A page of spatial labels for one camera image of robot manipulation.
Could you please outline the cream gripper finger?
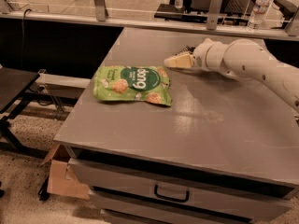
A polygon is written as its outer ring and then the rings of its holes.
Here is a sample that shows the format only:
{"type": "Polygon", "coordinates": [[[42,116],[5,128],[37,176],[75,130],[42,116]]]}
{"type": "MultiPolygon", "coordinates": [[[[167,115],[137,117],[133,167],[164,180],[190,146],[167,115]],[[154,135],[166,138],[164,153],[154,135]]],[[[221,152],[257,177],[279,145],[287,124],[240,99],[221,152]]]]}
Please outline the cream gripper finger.
{"type": "Polygon", "coordinates": [[[193,60],[190,53],[182,53],[164,60],[164,65],[170,68],[192,68],[193,60]]]}

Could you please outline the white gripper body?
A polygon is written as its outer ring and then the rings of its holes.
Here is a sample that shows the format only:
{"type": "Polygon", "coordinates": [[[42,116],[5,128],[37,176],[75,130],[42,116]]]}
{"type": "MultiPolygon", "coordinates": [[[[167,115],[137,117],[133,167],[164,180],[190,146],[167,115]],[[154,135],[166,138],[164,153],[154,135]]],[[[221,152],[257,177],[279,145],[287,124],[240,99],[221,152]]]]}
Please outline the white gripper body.
{"type": "Polygon", "coordinates": [[[228,73],[228,66],[224,62],[227,44],[206,38],[193,51],[194,65],[206,72],[228,73]]]}

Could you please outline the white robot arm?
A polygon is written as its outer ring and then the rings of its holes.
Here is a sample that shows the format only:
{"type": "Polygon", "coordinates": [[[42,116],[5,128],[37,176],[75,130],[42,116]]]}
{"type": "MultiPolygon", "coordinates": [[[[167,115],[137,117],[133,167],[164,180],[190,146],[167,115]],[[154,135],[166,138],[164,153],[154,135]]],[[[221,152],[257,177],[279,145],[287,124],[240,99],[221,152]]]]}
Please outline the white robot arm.
{"type": "Polygon", "coordinates": [[[164,60],[173,69],[198,68],[234,80],[257,80],[299,112],[299,69],[280,62],[267,49],[249,39],[223,44],[209,38],[193,51],[164,60]]]}

